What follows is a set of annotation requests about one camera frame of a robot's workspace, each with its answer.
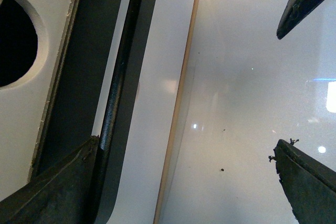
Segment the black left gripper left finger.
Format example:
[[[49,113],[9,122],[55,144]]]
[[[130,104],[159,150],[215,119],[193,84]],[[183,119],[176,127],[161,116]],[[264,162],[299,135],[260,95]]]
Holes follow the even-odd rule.
[[[89,135],[121,0],[79,0],[50,96],[31,181],[1,223],[92,223],[100,136]]]

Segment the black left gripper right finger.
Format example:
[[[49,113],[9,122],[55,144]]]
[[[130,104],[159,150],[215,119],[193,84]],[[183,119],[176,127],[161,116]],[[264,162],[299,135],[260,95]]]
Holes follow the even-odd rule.
[[[289,0],[277,38],[283,39],[324,0]],[[274,156],[279,182],[299,223],[335,223],[335,171],[295,147],[296,140],[279,139]]]

